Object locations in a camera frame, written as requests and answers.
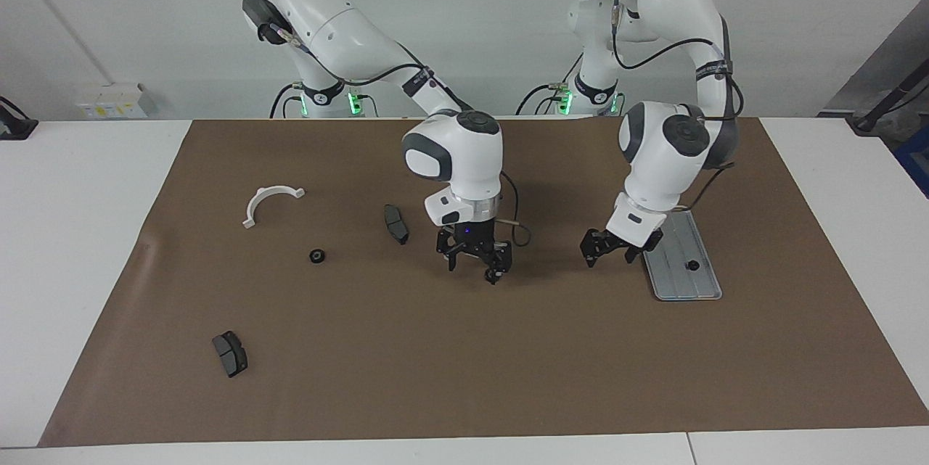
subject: blue object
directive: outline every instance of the blue object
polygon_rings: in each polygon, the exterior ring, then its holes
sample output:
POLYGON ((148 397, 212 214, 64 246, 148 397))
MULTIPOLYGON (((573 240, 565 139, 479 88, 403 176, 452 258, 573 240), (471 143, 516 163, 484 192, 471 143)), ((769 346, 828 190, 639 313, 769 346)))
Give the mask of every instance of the blue object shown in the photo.
POLYGON ((893 156, 929 198, 929 125, 896 148, 893 156))

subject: small black object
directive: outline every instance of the small black object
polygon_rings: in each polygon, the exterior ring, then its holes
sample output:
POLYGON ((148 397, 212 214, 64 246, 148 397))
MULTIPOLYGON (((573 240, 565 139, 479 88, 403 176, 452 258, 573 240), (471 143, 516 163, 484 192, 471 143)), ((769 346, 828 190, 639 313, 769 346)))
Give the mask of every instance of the small black object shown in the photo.
POLYGON ((245 347, 239 342, 234 332, 225 332, 213 338, 213 348, 219 355, 219 361, 226 370, 229 378, 248 369, 248 357, 245 356, 245 347))
POLYGON ((312 250, 309 253, 309 261, 312 263, 322 263, 323 260, 326 260, 326 252, 323 250, 312 250))
POLYGON ((0 122, 9 128, 9 132, 0 132, 0 141, 25 141, 36 129, 36 126, 39 125, 39 121, 27 118, 26 114, 20 111, 20 108, 17 108, 7 99, 3 99, 3 102, 20 112, 24 118, 16 118, 12 112, 7 111, 6 108, 0 105, 0 122))
POLYGON ((401 246, 409 240, 409 230, 401 217, 401 208, 393 204, 384 204, 384 223, 388 225, 388 233, 398 241, 401 246))

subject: black joint cap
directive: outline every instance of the black joint cap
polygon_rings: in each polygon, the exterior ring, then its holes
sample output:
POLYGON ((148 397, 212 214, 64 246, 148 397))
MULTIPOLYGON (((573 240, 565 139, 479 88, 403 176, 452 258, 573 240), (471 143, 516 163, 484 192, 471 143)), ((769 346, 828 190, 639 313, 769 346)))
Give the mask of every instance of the black joint cap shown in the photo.
POLYGON ((219 361, 223 364, 223 370, 229 378, 248 369, 248 357, 245 355, 245 347, 239 342, 239 337, 234 332, 225 332, 213 338, 213 348, 219 355, 219 361))
POLYGON ((710 132, 690 115, 671 115, 661 130, 668 144, 684 157, 697 157, 710 147, 710 132))
POLYGON ((488 135, 497 135, 500 132, 500 124, 497 119, 487 115, 485 112, 466 111, 458 114, 458 124, 468 131, 475 133, 485 133, 488 135))

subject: white semicircular bracket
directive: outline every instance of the white semicircular bracket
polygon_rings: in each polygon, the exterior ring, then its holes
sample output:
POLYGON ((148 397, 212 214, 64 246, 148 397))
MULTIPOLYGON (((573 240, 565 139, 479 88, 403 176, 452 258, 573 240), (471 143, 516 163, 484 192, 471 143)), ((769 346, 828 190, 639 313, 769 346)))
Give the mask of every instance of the white semicircular bracket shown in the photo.
POLYGON ((273 194, 289 194, 293 198, 300 198, 304 194, 303 188, 293 189, 287 185, 276 185, 272 187, 259 187, 258 191, 255 192, 255 196, 252 197, 248 202, 248 207, 245 210, 245 221, 242 225, 245 226, 245 229, 249 229, 255 225, 255 208, 258 207, 258 204, 261 204, 262 200, 270 197, 273 194))

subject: black nut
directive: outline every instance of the black nut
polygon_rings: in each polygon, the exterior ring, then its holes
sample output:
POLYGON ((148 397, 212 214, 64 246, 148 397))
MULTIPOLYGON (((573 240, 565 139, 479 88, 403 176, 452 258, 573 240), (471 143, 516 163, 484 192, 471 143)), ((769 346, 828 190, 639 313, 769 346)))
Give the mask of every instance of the black nut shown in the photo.
POLYGON ((309 253, 309 261, 312 263, 322 263, 323 260, 326 260, 326 252, 323 250, 312 250, 309 253))

